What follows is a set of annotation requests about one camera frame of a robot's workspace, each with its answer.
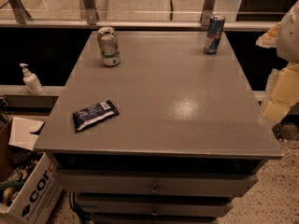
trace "drawer handle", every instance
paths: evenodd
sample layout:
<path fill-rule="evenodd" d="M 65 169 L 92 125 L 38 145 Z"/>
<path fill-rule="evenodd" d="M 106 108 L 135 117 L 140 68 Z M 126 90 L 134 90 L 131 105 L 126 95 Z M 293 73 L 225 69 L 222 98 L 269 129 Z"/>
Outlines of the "drawer handle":
<path fill-rule="evenodd" d="M 157 186 L 154 185 L 152 190 L 150 191 L 150 193 L 153 194 L 153 195 L 157 195 L 157 194 L 160 193 L 160 191 L 157 189 Z"/>
<path fill-rule="evenodd" d="M 156 210 L 156 209 L 153 209 L 151 215 L 152 215 L 153 217 L 157 217 L 157 216 L 159 216 L 159 214 L 157 213 L 157 210 Z"/>

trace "blue can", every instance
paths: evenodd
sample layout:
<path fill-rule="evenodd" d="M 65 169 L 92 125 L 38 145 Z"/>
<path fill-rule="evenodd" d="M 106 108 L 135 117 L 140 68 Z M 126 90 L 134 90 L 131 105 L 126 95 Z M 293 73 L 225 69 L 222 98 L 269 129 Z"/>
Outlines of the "blue can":
<path fill-rule="evenodd" d="M 221 41 L 225 17 L 214 15 L 209 20 L 204 53 L 215 54 Z"/>

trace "silver can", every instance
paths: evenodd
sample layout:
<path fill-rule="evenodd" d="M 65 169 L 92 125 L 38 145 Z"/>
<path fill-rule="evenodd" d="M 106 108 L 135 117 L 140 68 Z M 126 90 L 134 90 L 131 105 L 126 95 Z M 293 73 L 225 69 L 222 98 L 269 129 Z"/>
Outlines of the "silver can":
<path fill-rule="evenodd" d="M 98 30 L 97 40 L 101 50 L 102 61 L 106 66 L 120 63 L 118 37 L 113 27 L 102 27 Z"/>
<path fill-rule="evenodd" d="M 221 15 L 215 15 L 210 18 L 204 47 L 206 54 L 215 54 L 217 52 L 218 45 L 221 41 L 224 22 L 225 17 Z"/>

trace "desk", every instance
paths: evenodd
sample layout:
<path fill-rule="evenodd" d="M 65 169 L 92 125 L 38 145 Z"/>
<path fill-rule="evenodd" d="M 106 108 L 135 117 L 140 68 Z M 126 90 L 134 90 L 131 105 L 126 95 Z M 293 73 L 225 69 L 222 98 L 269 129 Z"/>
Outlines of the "desk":
<path fill-rule="evenodd" d="M 91 34 L 36 142 L 62 186 L 106 223 L 212 223 L 281 151 L 225 34 L 118 32 L 104 67 Z M 111 100 L 120 115 L 75 133 L 72 112 Z"/>

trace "soap bottle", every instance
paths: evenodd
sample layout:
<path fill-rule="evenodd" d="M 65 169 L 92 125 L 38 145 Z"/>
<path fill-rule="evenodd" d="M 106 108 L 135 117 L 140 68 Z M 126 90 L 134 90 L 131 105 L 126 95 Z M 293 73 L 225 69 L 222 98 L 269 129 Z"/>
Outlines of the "soap bottle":
<path fill-rule="evenodd" d="M 23 81 L 26 86 L 29 88 L 29 92 L 32 94 L 39 94 L 44 90 L 44 87 L 40 84 L 40 81 L 36 74 L 31 73 L 28 68 L 28 64 L 21 63 L 20 66 L 22 67 L 22 72 L 24 74 Z"/>

